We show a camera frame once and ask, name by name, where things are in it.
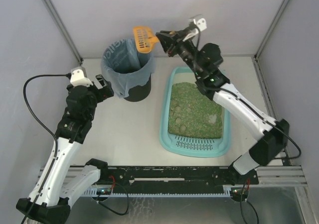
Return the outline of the orange litter scoop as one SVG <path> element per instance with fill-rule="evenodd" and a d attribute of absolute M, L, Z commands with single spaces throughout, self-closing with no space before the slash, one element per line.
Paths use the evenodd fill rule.
<path fill-rule="evenodd" d="M 136 49 L 143 54 L 150 53 L 156 43 L 159 43 L 159 39 L 153 34 L 150 27 L 147 26 L 135 26 L 133 28 L 134 40 Z"/>

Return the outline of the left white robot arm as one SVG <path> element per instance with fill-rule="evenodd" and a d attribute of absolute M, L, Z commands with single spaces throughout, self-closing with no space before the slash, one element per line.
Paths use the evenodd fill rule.
<path fill-rule="evenodd" d="M 114 96 L 111 82 L 99 74 L 101 88 L 82 75 L 67 86 L 64 114 L 56 132 L 50 132 L 54 144 L 43 172 L 27 198 L 17 201 L 16 209 L 42 224 L 63 224 L 72 206 L 92 185 L 108 178 L 108 164 L 95 158 L 86 162 L 82 172 L 63 186 L 69 167 L 92 127 L 98 103 Z"/>

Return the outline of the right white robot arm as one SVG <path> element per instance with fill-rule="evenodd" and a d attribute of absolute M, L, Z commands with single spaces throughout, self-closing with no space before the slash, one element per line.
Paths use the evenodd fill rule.
<path fill-rule="evenodd" d="M 201 49 L 187 38 L 189 29 L 156 33 L 164 52 L 178 55 L 195 75 L 200 93 L 234 115 L 250 131 L 256 143 L 228 166 L 226 179 L 235 184 L 259 166 L 267 166 L 287 146 L 289 123 L 277 121 L 250 103 L 220 70 L 223 62 L 218 45 L 205 44 Z"/>

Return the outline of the teal litter box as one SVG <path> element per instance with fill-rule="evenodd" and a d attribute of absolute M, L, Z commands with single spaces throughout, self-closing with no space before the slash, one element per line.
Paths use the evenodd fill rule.
<path fill-rule="evenodd" d="M 175 68 L 167 80 L 159 127 L 161 145 L 169 152 L 190 157 L 212 158 L 224 155 L 231 146 L 231 118 L 230 112 L 225 109 L 222 109 L 221 112 L 221 138 L 193 138 L 186 137 L 185 134 L 175 135 L 169 133 L 168 118 L 172 86 L 182 82 L 195 82 L 195 77 L 188 67 Z"/>

